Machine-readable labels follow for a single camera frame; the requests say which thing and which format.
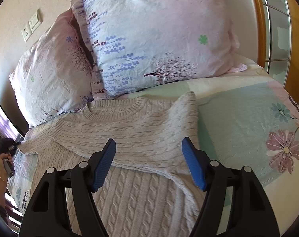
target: switch plate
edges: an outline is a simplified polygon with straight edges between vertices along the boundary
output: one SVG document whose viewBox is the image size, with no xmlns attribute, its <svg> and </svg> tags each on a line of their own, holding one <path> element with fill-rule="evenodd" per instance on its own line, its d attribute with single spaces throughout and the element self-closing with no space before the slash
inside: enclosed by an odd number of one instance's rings
<svg viewBox="0 0 299 237">
<path fill-rule="evenodd" d="M 38 26 L 42 23 L 38 10 L 33 14 L 33 16 L 29 19 L 29 25 L 31 28 L 31 32 L 33 33 Z"/>
<path fill-rule="evenodd" d="M 30 28 L 30 25 L 29 25 L 29 22 L 24 26 L 24 28 L 21 30 L 21 33 L 22 33 L 22 36 L 23 36 L 23 39 L 24 39 L 24 42 L 26 42 L 30 35 L 32 35 L 32 32 L 31 32 L 31 28 Z"/>
</svg>

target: blue gripper pad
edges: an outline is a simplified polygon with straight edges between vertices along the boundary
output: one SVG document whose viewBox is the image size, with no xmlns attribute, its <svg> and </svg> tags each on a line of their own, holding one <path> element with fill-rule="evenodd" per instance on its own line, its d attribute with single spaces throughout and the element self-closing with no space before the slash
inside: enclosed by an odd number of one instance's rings
<svg viewBox="0 0 299 237">
<path fill-rule="evenodd" d="M 109 139 L 102 151 L 103 155 L 94 172 L 94 183 L 92 188 L 97 191 L 103 186 L 106 176 L 109 172 L 111 163 L 113 161 L 117 146 L 113 139 Z"/>
<path fill-rule="evenodd" d="M 189 137 L 186 137 L 182 140 L 181 149 L 182 149 L 183 155 L 185 156 L 185 160 L 189 167 L 189 170 L 190 170 L 191 176 L 194 180 L 194 183 L 202 191 L 205 191 L 207 184 L 204 180 L 205 179 L 204 171 L 195 155 L 196 149 L 194 148 Z"/>
</svg>

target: sweater collar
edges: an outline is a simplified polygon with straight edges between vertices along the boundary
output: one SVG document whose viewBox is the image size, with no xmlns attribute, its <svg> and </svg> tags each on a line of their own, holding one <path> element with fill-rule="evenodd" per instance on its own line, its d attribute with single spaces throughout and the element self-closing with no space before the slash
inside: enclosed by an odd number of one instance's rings
<svg viewBox="0 0 299 237">
<path fill-rule="evenodd" d="M 134 99 L 127 100 L 97 100 L 87 103 L 82 110 L 82 115 L 88 121 L 114 122 L 121 119 L 126 119 L 130 117 L 132 114 L 135 114 L 144 107 L 147 100 L 148 99 L 144 97 L 137 97 Z M 102 108 L 111 109 L 120 106 L 123 106 L 125 108 L 116 113 L 99 112 L 99 110 Z"/>
</svg>

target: gold bracelet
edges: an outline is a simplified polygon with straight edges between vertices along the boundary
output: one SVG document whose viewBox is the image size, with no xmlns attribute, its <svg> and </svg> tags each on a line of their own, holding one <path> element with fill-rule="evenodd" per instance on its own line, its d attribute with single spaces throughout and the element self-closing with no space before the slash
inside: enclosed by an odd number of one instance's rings
<svg viewBox="0 0 299 237">
<path fill-rule="evenodd" d="M 8 184 L 8 182 L 6 182 L 4 179 L 2 179 L 1 177 L 0 177 L 0 180 L 2 180 L 5 184 Z"/>
</svg>

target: beige cable knit sweater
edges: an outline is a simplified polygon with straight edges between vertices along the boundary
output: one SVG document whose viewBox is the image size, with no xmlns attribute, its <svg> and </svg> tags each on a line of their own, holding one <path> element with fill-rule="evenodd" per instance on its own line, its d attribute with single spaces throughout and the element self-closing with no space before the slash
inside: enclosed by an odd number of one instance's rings
<svg viewBox="0 0 299 237">
<path fill-rule="evenodd" d="M 204 195 L 194 185 L 181 141 L 197 145 L 194 93 L 176 102 L 138 97 L 100 100 L 80 112 L 61 115 L 36 127 L 19 149 L 37 153 L 33 193 L 45 170 L 71 168 L 102 150 L 109 138 L 117 152 L 105 183 L 94 194 L 110 236 L 188 236 Z M 74 232 L 79 232 L 67 191 Z"/>
</svg>

